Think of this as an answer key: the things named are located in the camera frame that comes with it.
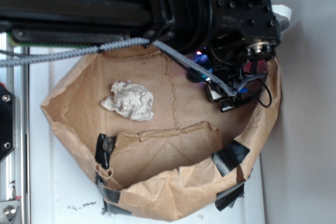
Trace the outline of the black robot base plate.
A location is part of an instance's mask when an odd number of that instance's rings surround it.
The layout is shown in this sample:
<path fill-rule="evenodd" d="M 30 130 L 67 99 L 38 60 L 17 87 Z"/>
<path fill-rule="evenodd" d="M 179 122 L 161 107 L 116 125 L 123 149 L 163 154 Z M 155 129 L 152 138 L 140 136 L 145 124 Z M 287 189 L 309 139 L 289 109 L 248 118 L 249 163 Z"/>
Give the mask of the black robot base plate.
<path fill-rule="evenodd" d="M 1 111 L 0 111 L 0 137 L 1 162 L 11 153 L 14 147 L 13 140 L 13 95 L 1 84 Z"/>

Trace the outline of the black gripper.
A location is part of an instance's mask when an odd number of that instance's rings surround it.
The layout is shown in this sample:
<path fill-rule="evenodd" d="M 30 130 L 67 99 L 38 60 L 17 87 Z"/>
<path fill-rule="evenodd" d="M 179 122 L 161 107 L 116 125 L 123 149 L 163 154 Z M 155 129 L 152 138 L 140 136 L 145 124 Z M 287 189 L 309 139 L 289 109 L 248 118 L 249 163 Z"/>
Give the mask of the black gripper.
<path fill-rule="evenodd" d="M 204 52 L 228 89 L 209 78 L 206 90 L 226 112 L 260 99 L 268 73 L 257 70 L 258 62 L 274 59 L 280 25 L 270 0 L 214 0 L 213 18 L 217 30 Z"/>

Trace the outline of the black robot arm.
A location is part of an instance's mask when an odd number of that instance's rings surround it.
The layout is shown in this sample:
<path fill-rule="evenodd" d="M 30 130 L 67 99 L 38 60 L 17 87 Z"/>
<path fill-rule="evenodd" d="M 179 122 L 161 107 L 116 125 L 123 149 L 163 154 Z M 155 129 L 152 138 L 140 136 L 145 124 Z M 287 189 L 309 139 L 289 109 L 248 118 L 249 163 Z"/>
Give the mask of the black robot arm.
<path fill-rule="evenodd" d="M 155 46 L 206 81 L 221 110 L 258 97 L 245 85 L 266 77 L 281 42 L 270 0 L 1 0 L 1 32 L 20 46 L 78 46 L 68 56 Z"/>

